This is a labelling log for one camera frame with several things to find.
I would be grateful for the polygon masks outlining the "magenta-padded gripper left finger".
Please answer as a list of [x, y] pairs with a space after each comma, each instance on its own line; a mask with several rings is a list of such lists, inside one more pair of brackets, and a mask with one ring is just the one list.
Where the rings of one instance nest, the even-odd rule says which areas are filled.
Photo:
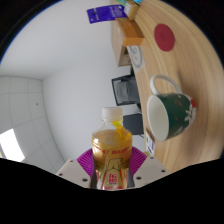
[[90, 188], [94, 174], [94, 159], [89, 149], [77, 159], [69, 159], [57, 172], [57, 176], [83, 188]]

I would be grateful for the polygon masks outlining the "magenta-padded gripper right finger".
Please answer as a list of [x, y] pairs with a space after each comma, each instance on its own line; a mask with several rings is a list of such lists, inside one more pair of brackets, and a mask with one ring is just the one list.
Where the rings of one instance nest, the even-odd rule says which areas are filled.
[[129, 162], [129, 187], [140, 188], [157, 181], [170, 172], [154, 156], [147, 156], [137, 148], [132, 149]]

